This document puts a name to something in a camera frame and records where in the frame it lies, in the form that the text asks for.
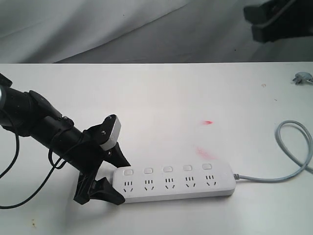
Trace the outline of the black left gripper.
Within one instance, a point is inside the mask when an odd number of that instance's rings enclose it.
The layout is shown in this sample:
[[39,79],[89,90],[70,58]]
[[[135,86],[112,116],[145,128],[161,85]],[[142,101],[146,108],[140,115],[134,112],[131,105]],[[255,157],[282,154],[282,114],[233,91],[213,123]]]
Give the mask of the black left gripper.
[[85,204],[90,200],[101,200],[112,204],[123,204],[125,198],[116,191],[106,177],[97,180],[96,175],[102,162],[113,166],[128,167],[131,164],[123,155],[119,143],[105,151],[99,145],[100,127],[95,125],[82,133],[82,139],[67,152],[67,162],[79,170],[76,192],[73,200]]

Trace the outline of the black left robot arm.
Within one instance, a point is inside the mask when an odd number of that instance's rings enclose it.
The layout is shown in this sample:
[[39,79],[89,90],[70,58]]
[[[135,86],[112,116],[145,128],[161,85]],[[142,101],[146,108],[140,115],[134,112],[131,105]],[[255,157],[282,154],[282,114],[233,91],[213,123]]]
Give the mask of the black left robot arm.
[[13,89],[12,81],[0,76],[0,125],[15,134],[16,152],[4,176],[19,155],[20,137],[32,137],[48,148],[48,160],[52,166],[49,175],[65,164],[79,171],[74,200],[83,205],[89,200],[102,200],[115,205],[125,202],[106,177],[96,180],[102,162],[127,167],[118,143],[121,123],[115,114],[104,121],[80,131],[74,122],[63,116],[51,103],[35,91],[21,92]]

